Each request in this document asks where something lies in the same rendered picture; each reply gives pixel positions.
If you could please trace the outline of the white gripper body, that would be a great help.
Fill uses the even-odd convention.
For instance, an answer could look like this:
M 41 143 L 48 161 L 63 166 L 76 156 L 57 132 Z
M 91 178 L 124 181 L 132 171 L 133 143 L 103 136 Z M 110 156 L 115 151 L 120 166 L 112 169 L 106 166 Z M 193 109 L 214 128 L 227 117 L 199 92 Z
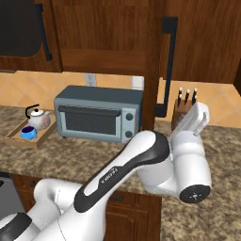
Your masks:
M 171 132 L 170 137 L 174 137 L 182 131 L 191 131 L 197 137 L 208 122 L 208 106 L 206 104 L 196 102 Z

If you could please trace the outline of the plain wooden cabinet door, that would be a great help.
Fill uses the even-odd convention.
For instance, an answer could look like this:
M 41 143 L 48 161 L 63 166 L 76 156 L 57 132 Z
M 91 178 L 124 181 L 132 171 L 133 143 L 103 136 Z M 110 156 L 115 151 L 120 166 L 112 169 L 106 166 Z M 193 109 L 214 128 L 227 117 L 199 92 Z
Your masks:
M 152 130 L 154 127 L 160 73 L 162 20 L 165 6 L 166 0 L 149 0 L 142 102 L 143 130 Z

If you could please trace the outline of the wooden base cabinet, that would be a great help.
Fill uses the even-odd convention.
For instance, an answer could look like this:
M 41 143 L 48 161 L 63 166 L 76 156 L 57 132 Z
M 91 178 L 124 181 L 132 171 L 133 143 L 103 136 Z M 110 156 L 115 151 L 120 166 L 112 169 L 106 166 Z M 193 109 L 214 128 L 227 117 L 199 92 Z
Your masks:
M 112 196 L 123 196 L 123 201 L 107 203 L 104 241 L 160 241 L 160 196 L 145 192 L 136 175 Z

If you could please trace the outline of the wooden tray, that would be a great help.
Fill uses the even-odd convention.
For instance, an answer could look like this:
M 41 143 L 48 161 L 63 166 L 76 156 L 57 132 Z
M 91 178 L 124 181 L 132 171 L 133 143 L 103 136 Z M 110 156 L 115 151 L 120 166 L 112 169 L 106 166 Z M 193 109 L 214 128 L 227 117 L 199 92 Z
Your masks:
M 17 146 L 22 148 L 31 148 L 37 150 L 41 144 L 52 134 L 56 129 L 56 117 L 50 115 L 51 124 L 44 130 L 38 131 L 38 137 L 36 139 L 24 139 L 21 138 L 21 130 L 26 127 L 27 120 L 22 121 L 16 128 L 9 132 L 4 140 L 8 145 Z

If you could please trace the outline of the blue mug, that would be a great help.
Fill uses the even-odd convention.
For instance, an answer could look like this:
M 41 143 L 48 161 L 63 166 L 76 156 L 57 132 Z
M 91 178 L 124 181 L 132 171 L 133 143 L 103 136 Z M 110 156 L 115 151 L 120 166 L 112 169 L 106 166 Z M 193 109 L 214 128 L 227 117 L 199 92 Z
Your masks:
M 21 130 L 21 138 L 36 139 L 38 137 L 38 131 L 33 126 L 26 126 Z

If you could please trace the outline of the wooden cabinet door, dark glass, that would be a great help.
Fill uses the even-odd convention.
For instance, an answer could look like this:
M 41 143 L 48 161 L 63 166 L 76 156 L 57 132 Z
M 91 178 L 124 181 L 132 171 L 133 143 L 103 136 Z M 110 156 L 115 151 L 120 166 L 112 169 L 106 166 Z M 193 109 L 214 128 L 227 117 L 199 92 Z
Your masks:
M 43 5 L 51 61 L 45 59 L 36 4 Z M 63 71 L 52 0 L 0 0 L 0 70 Z

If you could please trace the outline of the wooden knife block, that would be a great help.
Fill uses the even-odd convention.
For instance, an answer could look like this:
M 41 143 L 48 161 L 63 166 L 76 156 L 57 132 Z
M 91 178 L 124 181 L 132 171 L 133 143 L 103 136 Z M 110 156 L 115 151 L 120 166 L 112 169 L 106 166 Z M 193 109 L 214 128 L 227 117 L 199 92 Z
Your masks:
M 181 102 L 175 101 L 171 120 L 171 130 L 174 130 L 177 127 L 178 123 L 182 120 L 191 107 L 192 102 L 190 100 L 187 102 L 184 100 Z

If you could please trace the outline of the grey toaster oven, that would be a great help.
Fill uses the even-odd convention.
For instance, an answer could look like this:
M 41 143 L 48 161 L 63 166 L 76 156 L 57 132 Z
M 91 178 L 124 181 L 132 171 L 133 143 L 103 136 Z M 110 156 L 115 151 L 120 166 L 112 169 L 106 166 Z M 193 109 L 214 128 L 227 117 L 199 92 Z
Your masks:
M 61 137 L 78 137 L 127 143 L 141 127 L 142 91 L 124 88 L 97 88 L 69 85 L 54 100 L 56 129 Z M 118 117 L 59 112 L 60 105 L 120 110 Z M 126 115 L 131 113 L 132 120 Z

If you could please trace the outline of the grey dishwasher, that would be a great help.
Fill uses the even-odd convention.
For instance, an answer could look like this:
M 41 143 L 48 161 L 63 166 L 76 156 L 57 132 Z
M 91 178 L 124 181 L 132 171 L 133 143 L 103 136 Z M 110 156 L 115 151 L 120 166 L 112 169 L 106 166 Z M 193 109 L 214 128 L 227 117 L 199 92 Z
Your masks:
M 0 171 L 0 219 L 23 211 L 24 207 L 10 174 Z

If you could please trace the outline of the white wall outlet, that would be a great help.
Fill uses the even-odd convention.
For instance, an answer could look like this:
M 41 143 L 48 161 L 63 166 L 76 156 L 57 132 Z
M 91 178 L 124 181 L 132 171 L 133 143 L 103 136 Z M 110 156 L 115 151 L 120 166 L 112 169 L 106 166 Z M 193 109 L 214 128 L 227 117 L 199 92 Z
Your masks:
M 143 90 L 144 88 L 144 77 L 133 76 L 132 77 L 132 89 Z
M 95 73 L 86 73 L 85 74 L 85 85 L 88 87 L 96 86 L 96 74 Z

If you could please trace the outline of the wide wooden wall cabinet door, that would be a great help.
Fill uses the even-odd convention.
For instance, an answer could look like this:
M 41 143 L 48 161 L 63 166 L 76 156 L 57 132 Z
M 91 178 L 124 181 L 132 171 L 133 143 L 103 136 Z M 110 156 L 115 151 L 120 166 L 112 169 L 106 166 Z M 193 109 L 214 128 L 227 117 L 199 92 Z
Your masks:
M 167 0 L 178 18 L 172 79 L 231 84 L 241 61 L 241 0 Z

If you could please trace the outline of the wooden wall cabinet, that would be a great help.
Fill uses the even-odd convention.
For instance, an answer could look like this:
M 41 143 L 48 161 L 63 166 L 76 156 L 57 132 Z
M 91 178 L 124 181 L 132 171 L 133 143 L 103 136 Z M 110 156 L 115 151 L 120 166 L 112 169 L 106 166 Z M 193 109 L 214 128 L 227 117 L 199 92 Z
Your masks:
M 52 0 L 63 69 L 142 75 L 148 0 Z

